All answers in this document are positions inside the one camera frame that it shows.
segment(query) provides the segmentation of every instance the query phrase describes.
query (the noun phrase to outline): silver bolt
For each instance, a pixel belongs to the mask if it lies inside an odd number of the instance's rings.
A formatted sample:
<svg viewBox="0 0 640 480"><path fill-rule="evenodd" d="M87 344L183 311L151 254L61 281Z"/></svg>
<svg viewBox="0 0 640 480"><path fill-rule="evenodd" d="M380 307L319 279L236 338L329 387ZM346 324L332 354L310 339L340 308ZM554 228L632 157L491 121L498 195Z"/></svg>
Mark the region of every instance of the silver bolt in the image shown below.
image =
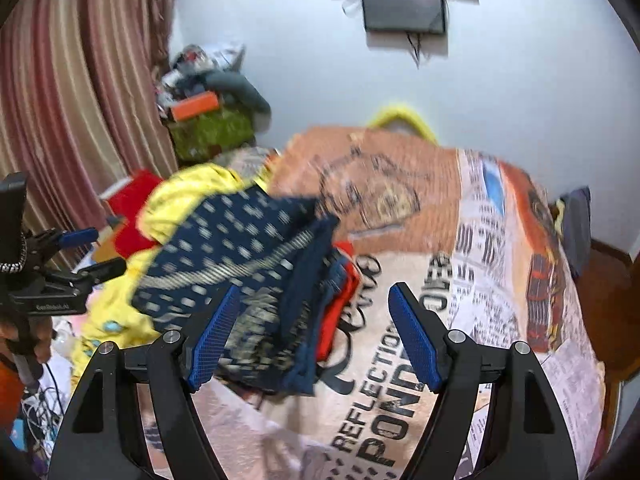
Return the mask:
<svg viewBox="0 0 640 480"><path fill-rule="evenodd" d="M105 355L113 350L113 341L105 341L100 346L98 346L98 352Z"/></svg>
<svg viewBox="0 0 640 480"><path fill-rule="evenodd" d="M452 330L449 332L449 339L454 343L462 343L466 339L466 335L464 332L460 332L460 330Z"/></svg>
<svg viewBox="0 0 640 480"><path fill-rule="evenodd" d="M169 332L165 332L162 336L162 340L165 343L175 343L178 339L180 339L180 332L177 330L169 330Z"/></svg>
<svg viewBox="0 0 640 480"><path fill-rule="evenodd" d="M516 352L518 354L527 355L529 352L531 352L531 348L524 341L518 341L516 343Z"/></svg>

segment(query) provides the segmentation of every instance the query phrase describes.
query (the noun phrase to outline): bedspread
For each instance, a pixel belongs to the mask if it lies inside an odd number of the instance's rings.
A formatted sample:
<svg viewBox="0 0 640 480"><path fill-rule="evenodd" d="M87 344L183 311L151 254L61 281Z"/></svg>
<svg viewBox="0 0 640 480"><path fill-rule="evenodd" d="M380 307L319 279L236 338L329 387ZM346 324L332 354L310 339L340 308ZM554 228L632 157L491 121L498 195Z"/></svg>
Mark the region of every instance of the bedspread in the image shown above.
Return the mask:
<svg viewBox="0 0 640 480"><path fill-rule="evenodd" d="M388 313L388 290L398 281L478 343L530 344L585 477L604 366L544 196L525 172L415 137L318 128L292 140L269 191L319 196L323 212L340 217L336 238L354 244L364 281L319 365L314 397L266 397L219 380L194 396L229 478L399 478L436 396L415 377ZM478 458L489 397L490 385L481 386L456 478ZM156 471L169 477L149 411L143 421Z"/></svg>

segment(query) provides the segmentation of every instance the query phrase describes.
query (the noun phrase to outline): orange sleeve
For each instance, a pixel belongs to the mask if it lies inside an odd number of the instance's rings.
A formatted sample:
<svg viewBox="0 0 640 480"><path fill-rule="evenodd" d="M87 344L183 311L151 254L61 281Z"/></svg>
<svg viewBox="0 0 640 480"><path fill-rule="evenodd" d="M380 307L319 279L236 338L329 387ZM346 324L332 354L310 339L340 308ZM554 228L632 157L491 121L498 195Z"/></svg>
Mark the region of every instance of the orange sleeve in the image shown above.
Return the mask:
<svg viewBox="0 0 640 480"><path fill-rule="evenodd" d="M0 363L0 430L11 431L24 386L18 375Z"/></svg>

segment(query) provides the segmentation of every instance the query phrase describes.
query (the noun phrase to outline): red cloth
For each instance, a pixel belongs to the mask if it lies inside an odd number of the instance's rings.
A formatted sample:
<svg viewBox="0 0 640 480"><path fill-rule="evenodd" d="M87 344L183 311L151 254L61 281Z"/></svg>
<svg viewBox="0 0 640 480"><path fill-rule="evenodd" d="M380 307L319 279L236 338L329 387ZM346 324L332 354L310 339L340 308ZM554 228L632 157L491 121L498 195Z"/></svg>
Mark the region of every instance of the red cloth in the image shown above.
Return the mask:
<svg viewBox="0 0 640 480"><path fill-rule="evenodd" d="M353 245L349 242L336 242L334 247L343 250L349 256L353 256ZM336 294L334 300L327 306L320 326L320 337L316 348L316 361L326 361L334 344L335 330L338 327L340 316L344 306L351 301L354 292L360 284L360 275L355 266L349 262L344 269L347 271L347 279L342 290Z"/></svg>
<svg viewBox="0 0 640 480"><path fill-rule="evenodd" d="M116 215L123 215L127 225L113 240L116 252L123 258L145 249L155 247L157 243L143 237L136 228L136 216L145 205L146 199L162 182L162 178L148 170L141 170L133 176L133 180L119 192L107 200L111 210Z"/></svg>

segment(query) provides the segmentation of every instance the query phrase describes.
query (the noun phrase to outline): striped curtain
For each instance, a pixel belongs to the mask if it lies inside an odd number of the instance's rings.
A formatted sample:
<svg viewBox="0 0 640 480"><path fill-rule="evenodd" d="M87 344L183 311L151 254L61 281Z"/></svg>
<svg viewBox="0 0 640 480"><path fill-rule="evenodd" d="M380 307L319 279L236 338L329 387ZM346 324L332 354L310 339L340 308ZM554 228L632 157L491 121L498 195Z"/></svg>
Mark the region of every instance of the striped curtain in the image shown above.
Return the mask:
<svg viewBox="0 0 640 480"><path fill-rule="evenodd" d="M177 169L154 99L173 2L20 0L0 29L0 178L29 173L34 232L103 227L99 193Z"/></svg>

